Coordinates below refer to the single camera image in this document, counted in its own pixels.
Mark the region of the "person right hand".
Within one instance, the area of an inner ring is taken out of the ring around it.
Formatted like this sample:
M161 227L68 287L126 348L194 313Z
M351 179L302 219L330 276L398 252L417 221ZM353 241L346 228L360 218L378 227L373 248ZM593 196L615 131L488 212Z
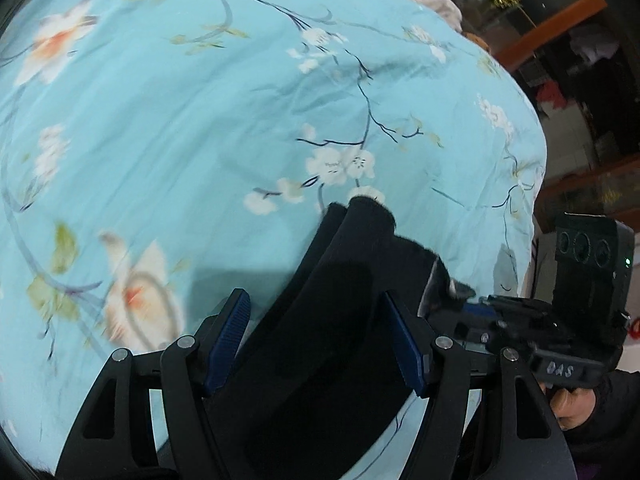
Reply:
M564 431L582 426L590 419L596 404L596 393L592 389L560 389L549 398L551 411Z

